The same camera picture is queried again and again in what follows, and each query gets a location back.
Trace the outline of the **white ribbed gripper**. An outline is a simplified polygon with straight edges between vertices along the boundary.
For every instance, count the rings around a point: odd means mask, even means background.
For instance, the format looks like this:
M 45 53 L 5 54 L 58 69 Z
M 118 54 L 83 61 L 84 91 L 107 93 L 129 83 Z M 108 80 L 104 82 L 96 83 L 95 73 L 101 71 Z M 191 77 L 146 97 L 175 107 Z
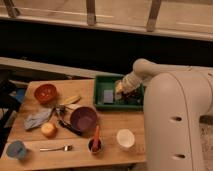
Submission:
M 115 82 L 115 93 L 120 94 L 130 93 L 137 89 L 142 82 L 142 79 L 138 77 L 134 72 L 131 72 L 123 77 L 122 81 L 118 80 Z

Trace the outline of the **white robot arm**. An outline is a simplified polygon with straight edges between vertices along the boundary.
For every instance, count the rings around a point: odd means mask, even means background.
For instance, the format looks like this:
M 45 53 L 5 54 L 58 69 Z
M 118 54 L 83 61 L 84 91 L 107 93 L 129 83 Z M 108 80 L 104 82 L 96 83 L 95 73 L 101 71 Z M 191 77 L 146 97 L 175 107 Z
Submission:
M 138 59 L 116 91 L 141 85 L 147 171 L 205 171 L 199 121 L 213 114 L 213 67 Z

